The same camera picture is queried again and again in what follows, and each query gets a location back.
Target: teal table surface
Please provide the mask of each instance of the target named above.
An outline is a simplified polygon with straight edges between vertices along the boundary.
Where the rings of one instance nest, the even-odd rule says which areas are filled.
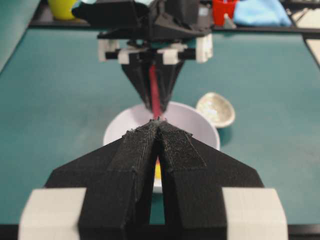
[[[2,0],[0,3],[0,73],[23,36],[40,0]]]
[[[98,62],[96,34],[29,29],[0,74],[0,224],[18,223],[32,189],[101,147],[108,123],[141,102],[116,61]],[[188,61],[172,100],[195,106],[207,92],[236,111],[221,151],[276,188],[290,224],[320,223],[320,71],[302,38],[214,34],[214,58]],[[151,223],[163,222],[154,195]]]

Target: yellow object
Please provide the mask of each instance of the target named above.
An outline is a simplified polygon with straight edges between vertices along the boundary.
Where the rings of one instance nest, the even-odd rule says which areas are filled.
[[[155,176],[156,179],[161,179],[161,168],[160,168],[160,164],[158,162],[155,165],[154,176]]]
[[[75,18],[71,13],[71,9],[76,1],[77,0],[48,0],[48,3],[56,19],[71,20]]]

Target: black 3d-printed part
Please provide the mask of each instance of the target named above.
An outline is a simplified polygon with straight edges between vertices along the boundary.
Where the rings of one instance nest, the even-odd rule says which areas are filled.
[[[80,235],[125,239],[126,228],[149,223],[157,128],[147,124],[55,169],[46,188],[85,187]]]
[[[151,110],[152,98],[150,90],[149,68],[155,62],[159,101],[162,112],[166,111],[172,96],[177,77],[184,65],[181,60],[178,64],[164,65],[163,55],[154,52],[140,52],[129,54],[130,64],[122,64],[122,70],[138,92],[147,109]]]
[[[134,0],[97,0],[81,2],[72,13],[93,27],[108,29],[100,36],[105,39],[188,40],[209,34],[213,24],[211,8],[198,0],[154,0],[149,6]]]
[[[158,130],[165,224],[182,239],[227,226],[222,187],[264,185],[257,171],[166,122]]]
[[[160,120],[58,167],[45,187],[87,188],[82,240],[127,239],[149,223],[157,156],[165,224],[178,239],[225,236],[222,187],[264,187],[253,168]]]

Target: red rod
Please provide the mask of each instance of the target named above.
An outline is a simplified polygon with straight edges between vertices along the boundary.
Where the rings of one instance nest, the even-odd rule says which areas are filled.
[[[159,100],[159,89],[158,89],[158,81],[156,75],[156,65],[151,65],[149,68],[149,78],[150,78],[150,91],[151,91],[151,102],[152,102],[152,112],[153,118],[158,119],[161,117],[162,110],[160,107]]]

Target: blue cloth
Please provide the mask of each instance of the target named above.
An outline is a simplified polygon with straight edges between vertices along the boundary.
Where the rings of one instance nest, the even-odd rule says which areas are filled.
[[[235,6],[233,21],[246,26],[291,26],[279,0],[243,0]]]

